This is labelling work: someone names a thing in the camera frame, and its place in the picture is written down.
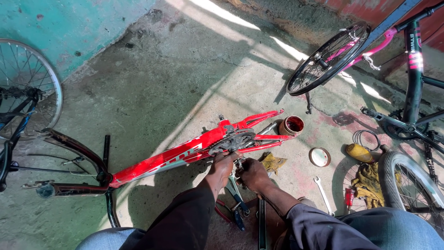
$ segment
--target teal wall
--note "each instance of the teal wall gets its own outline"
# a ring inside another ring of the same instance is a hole
[[[64,80],[148,13],[154,1],[0,0],[0,38],[39,50]]]

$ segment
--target can lid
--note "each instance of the can lid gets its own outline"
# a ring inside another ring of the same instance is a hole
[[[308,153],[310,162],[318,167],[326,167],[330,164],[331,157],[329,152],[324,148],[312,148]]]

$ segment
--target screwdriver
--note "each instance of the screwdriver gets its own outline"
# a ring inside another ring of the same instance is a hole
[[[353,206],[353,199],[355,198],[355,190],[352,188],[345,189],[345,205],[347,206],[347,214],[350,214],[350,209]]]

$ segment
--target jeans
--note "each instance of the jeans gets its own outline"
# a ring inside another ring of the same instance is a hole
[[[338,218],[384,250],[444,249],[444,241],[425,220],[402,210],[379,207]],[[145,234],[144,230],[108,228],[86,237],[75,250],[131,249]]]

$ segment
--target dark sleeve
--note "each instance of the dark sleeve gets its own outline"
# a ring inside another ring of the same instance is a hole
[[[210,189],[187,190],[176,196],[154,220],[133,250],[204,249],[213,210]]]
[[[296,204],[287,214],[291,223],[291,250],[380,250],[349,225],[305,204]]]

